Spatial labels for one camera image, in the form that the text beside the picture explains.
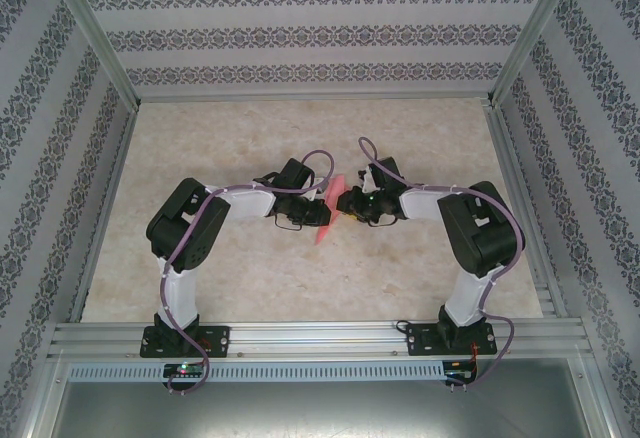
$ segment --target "purple cable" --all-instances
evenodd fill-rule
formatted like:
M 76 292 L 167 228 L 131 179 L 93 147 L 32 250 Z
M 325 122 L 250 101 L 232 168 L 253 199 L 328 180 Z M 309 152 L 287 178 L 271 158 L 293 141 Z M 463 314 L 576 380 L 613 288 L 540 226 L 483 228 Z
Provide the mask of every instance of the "purple cable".
M 200 218 L 202 217 L 204 210 L 206 210 L 207 206 L 209 206 L 209 203 L 211 203 L 211 200 L 213 200 L 217 195 L 223 192 L 234 191 L 234 190 L 263 190 L 263 191 L 270 191 L 270 192 L 277 192 L 277 193 L 304 194 L 311 190 L 317 190 L 318 188 L 327 184 L 329 182 L 329 179 L 331 179 L 331 175 L 333 175 L 333 170 L 335 167 L 335 161 L 333 159 L 333 156 L 331 156 L 331 154 L 325 150 L 313 150 L 305 155 L 305 157 L 302 159 L 302 163 L 307 161 L 307 159 L 309 159 L 313 155 L 325 155 L 327 158 L 329 158 L 329 172 L 327 173 L 327 176 L 322 181 L 320 181 L 316 185 L 312 184 L 312 186 L 308 188 L 290 190 L 285 188 L 272 188 L 269 186 L 262 186 L 262 185 L 232 185 L 226 188 L 219 188 L 211 192 L 209 196 L 207 196 L 205 200 L 202 202 L 202 205 L 200 205 L 200 208 L 198 209 L 198 212 L 193 217 L 193 220 L 191 221 L 191 224 L 187 228 L 187 231 L 182 236 L 182 239 L 178 242 L 178 246 L 176 246 L 175 250 L 173 250 L 173 253 L 171 253 L 171 256 L 165 263 L 164 270 L 162 272 L 162 280 L 160 280 L 160 302 L 162 303 L 162 308 L 166 312 L 167 318 L 171 322 L 171 325 L 173 325 L 173 328 L 185 340 L 187 340 L 187 342 L 191 344 L 191 346 L 193 346 L 198 351 L 198 353 L 202 355 L 202 364 L 205 367 L 205 371 L 202 374 L 202 378 L 200 378 L 200 381 L 195 383 L 191 388 L 180 391 L 179 393 L 181 395 L 184 396 L 187 393 L 192 393 L 196 391 L 205 383 L 205 381 L 207 381 L 207 378 L 209 377 L 209 371 L 211 369 L 211 363 L 209 362 L 209 356 L 207 355 L 207 352 L 193 338 L 191 338 L 189 335 L 185 333 L 185 331 L 180 327 L 180 325 L 178 325 L 175 318 L 171 314 L 171 310 L 169 309 L 169 304 L 167 303 L 167 296 L 164 289 L 167 282 L 167 277 L 169 276 L 169 272 L 171 271 L 171 264 L 176 260 L 176 258 L 180 255 L 180 253 L 184 249 L 184 247 L 187 245 L 187 242 L 189 241 L 189 238 L 193 233 L 193 229 L 198 224 L 198 221 L 200 221 Z M 177 391 L 171 388 L 171 382 L 173 381 L 175 376 L 177 375 L 170 376 L 169 380 L 167 381 L 167 388 L 169 389 L 169 393 L 174 393 Z
M 366 149 L 366 147 L 364 146 L 364 143 L 367 143 L 371 147 L 371 149 L 373 150 L 373 156 Z M 360 149 L 362 149 L 362 152 L 371 161 L 371 163 L 373 163 L 375 166 L 380 168 L 380 170 L 382 170 L 387 175 L 396 179 L 400 183 L 408 186 L 409 188 L 417 188 L 419 190 L 435 191 L 440 193 L 450 192 L 450 193 L 466 193 L 469 195 L 473 195 L 493 205 L 495 208 L 497 208 L 498 211 L 500 211 L 500 213 L 504 215 L 507 221 L 509 221 L 509 224 L 513 228 L 516 234 L 516 253 L 513 255 L 513 259 L 509 262 L 507 266 L 505 266 L 503 269 L 501 269 L 491 277 L 491 279 L 489 280 L 489 283 L 487 284 L 487 287 L 485 288 L 484 292 L 480 296 L 480 303 L 478 304 L 478 308 L 480 308 L 480 313 L 482 313 L 483 316 L 491 320 L 504 321 L 509 325 L 509 337 L 507 338 L 507 342 L 505 343 L 502 350 L 500 350 L 500 353 L 498 353 L 498 356 L 496 357 L 496 359 L 493 361 L 491 366 L 489 366 L 489 368 L 479 378 L 477 378 L 473 383 L 470 383 L 468 386 L 472 387 L 483 382 L 486 379 L 486 377 L 495 369 L 495 367 L 498 366 L 498 364 L 500 363 L 504 355 L 507 353 L 507 350 L 509 349 L 509 346 L 511 346 L 511 342 L 513 341 L 513 337 L 515 335 L 515 330 L 516 330 L 515 325 L 513 324 L 513 321 L 510 318 L 507 318 L 506 316 L 491 315 L 486 311 L 484 311 L 484 305 L 487 301 L 487 298 L 489 297 L 489 293 L 491 292 L 498 278 L 508 273 L 520 259 L 520 255 L 522 254 L 523 242 L 522 242 L 522 235 L 520 232 L 520 227 L 518 226 L 518 222 L 505 206 L 503 206 L 500 202 L 490 197 L 489 195 L 486 195 L 485 193 L 472 190 L 470 188 L 459 187 L 459 186 L 420 185 L 417 183 L 411 183 L 405 180 L 404 178 L 402 178 L 401 176 L 396 175 L 395 173 L 387 169 L 384 165 L 382 165 L 378 161 L 378 150 L 376 149 L 376 145 L 374 145 L 369 138 L 365 136 L 361 136 L 360 138 L 358 138 L 358 144 L 360 145 Z

